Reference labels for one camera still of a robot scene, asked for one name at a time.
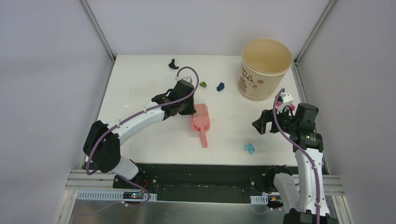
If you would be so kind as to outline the pink plastic dustpan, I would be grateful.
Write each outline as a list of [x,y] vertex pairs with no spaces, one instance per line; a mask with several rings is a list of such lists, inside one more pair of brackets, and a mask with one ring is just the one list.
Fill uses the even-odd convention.
[[190,125],[193,131],[199,133],[203,148],[208,147],[206,132],[210,129],[210,117],[206,104],[195,104],[196,112],[190,117]]

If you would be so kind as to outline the light blue paper scrap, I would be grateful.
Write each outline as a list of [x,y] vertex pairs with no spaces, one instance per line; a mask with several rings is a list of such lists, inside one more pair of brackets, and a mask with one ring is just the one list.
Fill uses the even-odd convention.
[[250,155],[252,155],[255,152],[255,148],[252,143],[245,144],[244,150],[247,151]]

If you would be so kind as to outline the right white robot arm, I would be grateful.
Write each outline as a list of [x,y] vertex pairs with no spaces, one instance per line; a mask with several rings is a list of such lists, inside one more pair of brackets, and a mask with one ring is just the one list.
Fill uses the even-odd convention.
[[272,166],[265,176],[265,185],[271,191],[278,191],[286,211],[285,224],[337,224],[332,218],[325,199],[322,164],[323,138],[315,132],[318,108],[300,103],[294,115],[286,106],[263,110],[253,127],[264,134],[271,123],[270,133],[280,133],[293,145],[298,167],[298,183],[292,183],[291,174],[285,166]]

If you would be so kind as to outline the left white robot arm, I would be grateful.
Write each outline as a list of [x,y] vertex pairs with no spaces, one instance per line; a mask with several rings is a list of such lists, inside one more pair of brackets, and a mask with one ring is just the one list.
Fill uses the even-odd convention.
[[102,173],[123,176],[132,189],[142,184],[138,167],[120,154],[120,147],[143,129],[177,114],[195,113],[194,86],[185,80],[177,81],[174,88],[154,96],[140,111],[107,124],[98,120],[90,128],[83,152]]

